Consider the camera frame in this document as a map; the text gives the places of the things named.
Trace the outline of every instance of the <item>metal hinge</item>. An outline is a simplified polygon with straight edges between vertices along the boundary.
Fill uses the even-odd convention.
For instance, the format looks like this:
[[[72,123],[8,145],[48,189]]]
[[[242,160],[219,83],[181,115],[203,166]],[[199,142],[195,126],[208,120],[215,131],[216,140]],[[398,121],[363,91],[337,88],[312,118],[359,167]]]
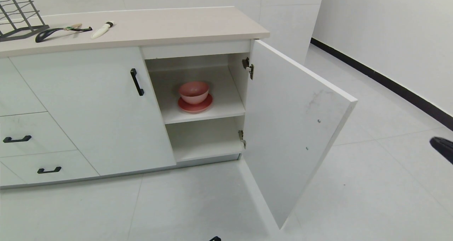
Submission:
[[[243,130],[239,130],[239,139],[244,144],[244,149],[245,149],[247,146],[247,141],[244,140],[244,131]]]
[[[253,80],[253,70],[254,70],[254,65],[250,64],[250,59],[247,57],[247,59],[242,60],[242,66],[246,69],[246,71],[249,72],[250,74],[250,79]]]

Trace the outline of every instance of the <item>black object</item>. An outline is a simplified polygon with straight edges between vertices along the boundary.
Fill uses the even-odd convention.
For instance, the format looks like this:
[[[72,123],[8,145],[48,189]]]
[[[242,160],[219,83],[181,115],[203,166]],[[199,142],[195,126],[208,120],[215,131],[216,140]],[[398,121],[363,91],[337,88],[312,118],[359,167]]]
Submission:
[[[11,137],[6,137],[4,140],[3,140],[3,143],[16,143],[16,142],[27,142],[31,139],[31,136],[30,135],[26,135],[23,139],[17,139],[17,140],[13,140],[13,138]]]
[[[44,41],[44,39],[46,39],[48,36],[52,35],[52,33],[56,32],[56,31],[62,31],[62,30],[85,32],[85,31],[92,31],[93,29],[91,27],[88,27],[87,29],[79,29],[79,28],[73,28],[73,27],[48,29],[48,30],[38,33],[38,35],[36,35],[36,38],[34,38],[34,41],[36,43],[40,43],[40,42]]]
[[[311,43],[315,46],[319,47],[323,51],[329,53],[330,55],[334,56],[338,60],[350,65],[351,67],[357,69],[359,72],[367,75],[369,78],[375,80],[376,82],[380,83],[381,85],[385,86],[390,91],[398,94],[403,99],[406,99],[414,106],[421,109],[423,112],[428,114],[430,117],[436,119],[443,125],[445,125],[450,130],[453,130],[453,117],[448,115],[446,112],[438,109],[433,104],[429,103],[425,99],[421,98],[417,94],[409,91],[408,89],[404,88],[403,86],[399,85],[398,83],[394,82],[393,80],[385,77],[384,75],[376,72],[372,68],[365,66],[364,64],[352,59],[351,57],[347,56],[346,54],[341,53],[340,51],[333,49],[327,44],[324,44],[314,38],[311,39]]]
[[[136,75],[137,75],[137,70],[135,68],[131,69],[131,76],[132,76],[132,79],[134,80],[134,84],[136,85],[137,92],[139,93],[140,96],[143,96],[144,91],[143,91],[143,89],[140,88],[139,83],[137,82]]]
[[[50,170],[50,171],[44,171],[43,168],[40,168],[38,170],[38,174],[55,173],[55,172],[59,172],[60,170],[61,170],[61,167],[56,167],[55,170]]]
[[[36,16],[39,18],[40,25],[31,25],[29,18]],[[25,22],[27,27],[18,28],[16,25]],[[9,25],[11,31],[2,33],[0,31],[0,42],[16,39],[24,39],[49,28],[39,15],[39,10],[32,0],[1,0],[0,1],[0,25]]]
[[[453,164],[453,142],[445,138],[433,137],[429,140],[431,146]]]

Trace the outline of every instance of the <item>tile floor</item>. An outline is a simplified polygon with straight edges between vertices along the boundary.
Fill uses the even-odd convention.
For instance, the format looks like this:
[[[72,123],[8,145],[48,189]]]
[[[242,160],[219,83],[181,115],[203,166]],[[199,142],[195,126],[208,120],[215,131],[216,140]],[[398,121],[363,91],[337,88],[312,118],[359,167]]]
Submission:
[[[453,132],[315,46],[305,65],[359,103],[283,230],[240,160],[2,190],[0,240],[452,240],[453,165],[429,139]]]

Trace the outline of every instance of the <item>cabinet shelf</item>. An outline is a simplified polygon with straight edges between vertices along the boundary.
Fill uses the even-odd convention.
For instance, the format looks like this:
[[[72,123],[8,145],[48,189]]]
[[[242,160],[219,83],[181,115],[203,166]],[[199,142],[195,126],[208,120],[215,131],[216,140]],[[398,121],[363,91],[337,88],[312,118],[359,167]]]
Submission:
[[[239,154],[243,150],[233,118],[165,126],[177,162]]]
[[[149,76],[165,124],[234,117],[246,112],[228,67],[151,71]],[[207,82],[214,99],[212,106],[199,114],[190,114],[178,107],[179,87],[194,80]]]

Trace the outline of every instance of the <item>black wire rack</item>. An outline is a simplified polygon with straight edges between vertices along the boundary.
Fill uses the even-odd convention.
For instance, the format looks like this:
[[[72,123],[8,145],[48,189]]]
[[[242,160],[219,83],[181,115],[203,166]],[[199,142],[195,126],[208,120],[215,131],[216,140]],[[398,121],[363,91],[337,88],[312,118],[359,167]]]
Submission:
[[[0,0],[0,42],[28,38],[48,28],[32,0]]]

